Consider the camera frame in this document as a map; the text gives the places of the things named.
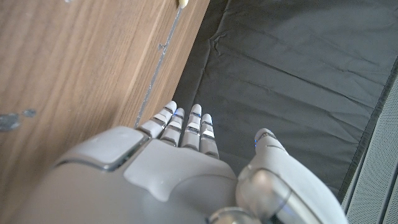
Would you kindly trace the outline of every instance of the wooden panel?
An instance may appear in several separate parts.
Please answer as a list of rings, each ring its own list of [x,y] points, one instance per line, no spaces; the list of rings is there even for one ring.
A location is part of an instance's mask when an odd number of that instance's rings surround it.
[[[156,79],[149,98],[151,104],[146,106],[140,123],[158,113],[163,105],[172,99],[208,3],[209,1],[204,0],[190,1],[182,12],[180,20],[184,22],[178,24],[173,34],[159,72],[159,78]]]
[[[207,4],[183,10],[150,112],[171,99]],[[0,114],[37,111],[0,133],[0,223],[60,154],[134,124],[176,12],[175,0],[0,2]]]

